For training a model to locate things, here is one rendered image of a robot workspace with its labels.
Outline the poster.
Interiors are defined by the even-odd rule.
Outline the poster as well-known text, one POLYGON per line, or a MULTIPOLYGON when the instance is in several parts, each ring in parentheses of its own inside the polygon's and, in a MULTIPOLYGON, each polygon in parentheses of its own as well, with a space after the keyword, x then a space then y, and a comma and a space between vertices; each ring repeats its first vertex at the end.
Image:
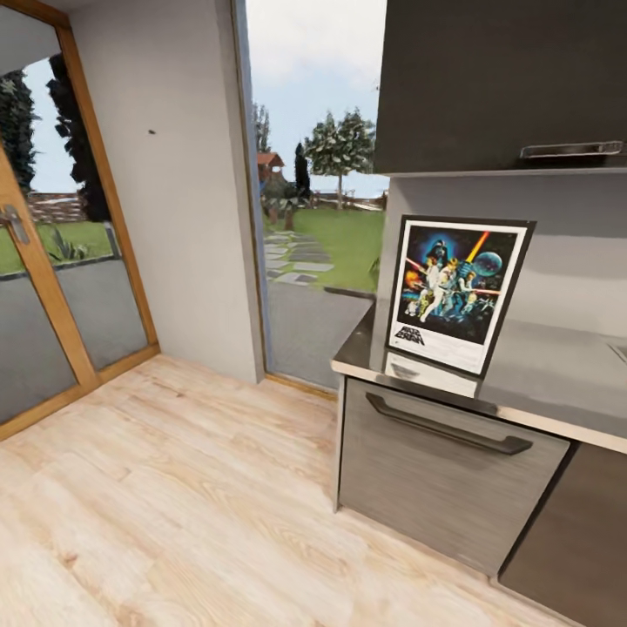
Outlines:
POLYGON ((386 348, 485 380, 535 229, 402 215, 386 348))

